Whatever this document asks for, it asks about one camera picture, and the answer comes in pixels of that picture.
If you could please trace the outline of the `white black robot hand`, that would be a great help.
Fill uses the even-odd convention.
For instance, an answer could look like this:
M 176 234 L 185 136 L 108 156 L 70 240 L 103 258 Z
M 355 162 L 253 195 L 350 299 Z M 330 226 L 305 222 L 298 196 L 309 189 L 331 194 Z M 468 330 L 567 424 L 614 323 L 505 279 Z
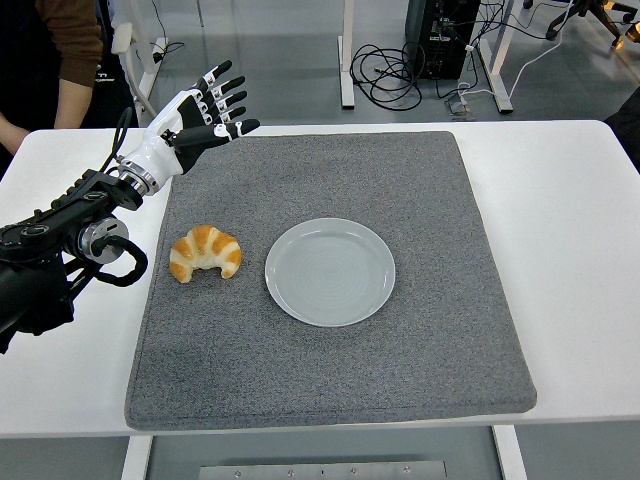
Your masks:
M 161 190 L 173 176 L 187 173 L 202 153 L 241 138 L 260 126 L 241 120 L 247 96 L 243 76 L 221 81 L 232 67 L 227 60 L 179 91 L 145 129 L 142 144 L 118 166 L 118 178 L 142 196 Z

